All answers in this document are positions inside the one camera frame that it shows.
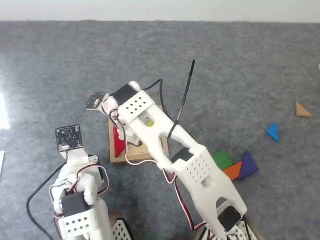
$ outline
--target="red block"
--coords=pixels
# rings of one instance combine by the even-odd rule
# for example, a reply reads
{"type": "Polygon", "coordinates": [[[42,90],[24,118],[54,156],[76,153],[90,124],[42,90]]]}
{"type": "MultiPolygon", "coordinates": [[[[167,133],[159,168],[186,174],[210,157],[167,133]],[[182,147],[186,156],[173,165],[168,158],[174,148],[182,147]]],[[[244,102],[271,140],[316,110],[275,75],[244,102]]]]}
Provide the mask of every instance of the red block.
{"type": "Polygon", "coordinates": [[[125,149],[125,141],[119,139],[119,134],[115,126],[113,126],[113,147],[115,157],[118,157],[125,149]]]}

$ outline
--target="robotic arm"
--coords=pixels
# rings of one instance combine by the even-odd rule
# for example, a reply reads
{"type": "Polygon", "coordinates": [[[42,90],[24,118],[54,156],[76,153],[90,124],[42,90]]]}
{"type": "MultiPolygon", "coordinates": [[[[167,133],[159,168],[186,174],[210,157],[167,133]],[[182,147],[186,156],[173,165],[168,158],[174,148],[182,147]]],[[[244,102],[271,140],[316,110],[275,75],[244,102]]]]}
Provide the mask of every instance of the robotic arm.
{"type": "Polygon", "coordinates": [[[64,240],[112,240],[106,203],[98,197],[109,187],[105,168],[98,157],[82,148],[80,126],[57,128],[58,149],[65,158],[55,183],[49,188],[54,222],[64,240]],[[98,188],[107,185],[102,191],[98,188]]]}
{"type": "Polygon", "coordinates": [[[139,141],[146,144],[157,167],[165,175],[168,172],[179,178],[188,189],[206,227],[221,240],[227,239],[246,213],[245,203],[207,148],[197,143],[180,125],[175,125],[138,83],[131,81],[112,94],[96,92],[86,108],[107,115],[121,139],[135,145],[139,141]],[[147,126],[147,120],[154,124],[147,126]],[[165,155],[160,141],[160,137],[169,134],[184,146],[172,159],[165,155]],[[217,209],[216,202],[220,198],[226,201],[217,209]]]}

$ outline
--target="orange triangle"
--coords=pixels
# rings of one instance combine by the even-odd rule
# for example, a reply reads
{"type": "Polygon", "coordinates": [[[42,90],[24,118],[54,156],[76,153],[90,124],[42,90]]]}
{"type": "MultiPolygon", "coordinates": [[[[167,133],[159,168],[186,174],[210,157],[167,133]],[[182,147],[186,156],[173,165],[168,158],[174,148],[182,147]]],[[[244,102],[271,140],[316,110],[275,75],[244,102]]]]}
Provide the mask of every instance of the orange triangle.
{"type": "Polygon", "coordinates": [[[308,112],[300,103],[295,102],[295,115],[300,117],[311,117],[311,113],[308,112]]]}
{"type": "Polygon", "coordinates": [[[225,170],[223,170],[223,172],[230,178],[230,180],[234,180],[239,176],[241,166],[242,161],[226,168],[225,170]]]}

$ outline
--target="yellow object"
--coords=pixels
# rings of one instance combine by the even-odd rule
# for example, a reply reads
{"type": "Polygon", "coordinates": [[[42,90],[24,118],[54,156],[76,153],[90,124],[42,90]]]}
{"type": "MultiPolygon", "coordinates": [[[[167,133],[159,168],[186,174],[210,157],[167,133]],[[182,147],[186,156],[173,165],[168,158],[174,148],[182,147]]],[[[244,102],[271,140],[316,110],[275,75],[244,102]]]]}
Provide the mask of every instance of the yellow object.
{"type": "Polygon", "coordinates": [[[145,123],[145,125],[148,126],[148,127],[152,127],[154,124],[155,124],[155,122],[152,121],[152,120],[149,120],[149,121],[147,121],[147,122],[145,123]]]}
{"type": "Polygon", "coordinates": [[[308,112],[300,103],[295,102],[295,115],[299,117],[311,117],[312,114],[308,112]]]}

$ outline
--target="white wall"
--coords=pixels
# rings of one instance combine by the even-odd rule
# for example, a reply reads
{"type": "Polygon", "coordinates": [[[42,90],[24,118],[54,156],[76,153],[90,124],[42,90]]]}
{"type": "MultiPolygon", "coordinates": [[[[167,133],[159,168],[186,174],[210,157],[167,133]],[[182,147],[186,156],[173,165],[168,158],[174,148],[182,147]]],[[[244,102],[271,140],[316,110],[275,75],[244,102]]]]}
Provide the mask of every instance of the white wall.
{"type": "Polygon", "coordinates": [[[320,23],[320,0],[0,0],[0,20],[320,23]]]}

